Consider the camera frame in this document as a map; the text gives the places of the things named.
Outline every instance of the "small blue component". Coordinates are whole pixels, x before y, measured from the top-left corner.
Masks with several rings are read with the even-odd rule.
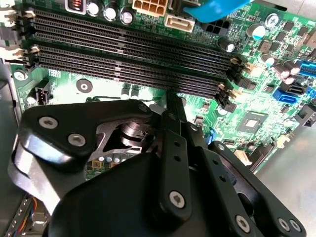
[[[205,137],[205,142],[207,143],[207,145],[211,144],[211,142],[213,142],[216,138],[216,132],[212,127],[209,127],[209,133],[206,135]]]
[[[273,94],[273,98],[275,98],[277,101],[284,102],[290,105],[297,103],[299,100],[298,96],[286,93],[284,91],[281,91],[280,89],[275,91],[275,93]]]
[[[312,99],[316,98],[316,91],[308,87],[306,94],[308,94]]]
[[[316,78],[316,63],[302,61],[300,75]]]

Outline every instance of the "black connector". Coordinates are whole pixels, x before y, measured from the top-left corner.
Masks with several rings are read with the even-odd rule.
[[[301,84],[299,84],[297,82],[295,82],[291,85],[287,85],[284,82],[282,82],[279,89],[286,92],[286,93],[301,96],[301,95],[304,95],[306,93],[307,86],[302,86]]]
[[[313,127],[316,122],[316,107],[313,105],[304,105],[294,118],[301,126]]]
[[[236,70],[227,70],[226,75],[230,81],[233,81],[236,85],[242,88],[245,88],[248,90],[254,90],[257,86],[257,83],[247,78],[244,78]]]
[[[237,105],[229,100],[229,93],[225,92],[224,90],[220,90],[219,93],[214,97],[217,104],[219,104],[223,110],[226,110],[230,113],[233,113],[236,110]]]
[[[35,87],[36,101],[39,105],[46,105],[50,99],[50,83],[42,80]]]

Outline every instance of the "blue sata port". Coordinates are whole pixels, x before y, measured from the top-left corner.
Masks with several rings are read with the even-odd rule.
[[[284,102],[291,105],[297,103],[299,100],[298,96],[294,94],[286,93],[279,89],[275,91],[275,93],[273,94],[273,98],[275,98],[277,101]]]

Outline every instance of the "gray metal surface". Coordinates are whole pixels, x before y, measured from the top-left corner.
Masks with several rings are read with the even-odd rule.
[[[294,139],[257,173],[257,177],[316,237],[316,127],[298,128]]]
[[[6,68],[0,65],[0,79],[7,79],[9,72],[5,70]],[[24,192],[12,183],[7,173],[17,129],[12,97],[7,83],[0,89],[0,97],[0,235],[3,236],[21,204]]]

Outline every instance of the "blue plastic tab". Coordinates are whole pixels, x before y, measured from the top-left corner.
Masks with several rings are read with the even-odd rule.
[[[205,142],[209,145],[216,139],[216,132],[212,127],[209,127],[209,133],[205,136]]]
[[[236,9],[250,3],[250,0],[211,0],[199,7],[184,7],[183,10],[202,23],[219,20]]]

